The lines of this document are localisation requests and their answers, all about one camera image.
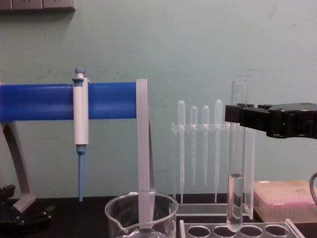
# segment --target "wall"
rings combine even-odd
[[[0,16],[0,81],[71,83],[78,66],[92,82],[148,78],[160,191],[171,192],[170,125],[179,99],[213,111],[214,100],[230,102],[232,80],[247,78],[252,103],[317,102],[314,0],[75,3],[74,13]],[[76,196],[72,122],[19,122],[18,129],[36,195]],[[92,121],[90,131],[85,195],[136,190],[135,121]],[[3,140],[2,148],[0,186],[16,183]],[[307,179],[317,168],[315,153],[313,140],[258,133],[256,177]]]

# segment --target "power outlet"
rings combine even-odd
[[[0,0],[0,11],[3,10],[12,10],[12,1],[11,0]]]
[[[73,0],[43,0],[43,8],[74,8]]]
[[[42,9],[42,0],[12,0],[14,10]]]

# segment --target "pipette tip box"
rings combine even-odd
[[[305,180],[255,182],[254,209],[264,222],[317,222],[317,206]]]

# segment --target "lab bench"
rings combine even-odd
[[[219,194],[219,201],[225,202],[226,194]],[[45,198],[37,199],[26,211],[27,214],[36,214],[48,206],[55,206],[52,224],[48,230],[28,235],[25,238],[106,238],[108,237],[105,205],[112,197],[88,197],[84,202],[78,198]],[[205,195],[188,196],[188,202],[206,202]],[[177,218],[177,234],[179,220],[187,223],[225,223],[225,217],[182,217]],[[261,222],[255,215],[253,220],[248,218],[244,222]],[[317,237],[317,223],[296,224],[297,228],[306,238]]]

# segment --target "transfer pipette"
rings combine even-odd
[[[216,126],[216,144],[214,156],[214,202],[217,203],[220,170],[220,130],[222,124],[222,100],[216,100],[214,104],[214,124]]]
[[[196,130],[197,130],[197,107],[190,108],[190,125],[192,128],[192,170],[193,170],[193,186],[195,185],[196,173]]]
[[[208,129],[209,129],[209,107],[203,107],[203,162],[204,162],[204,177],[205,185],[207,185],[207,163],[208,163]]]
[[[177,103],[177,119],[179,126],[179,159],[180,159],[180,195],[183,203],[185,186],[185,102],[179,100]]]

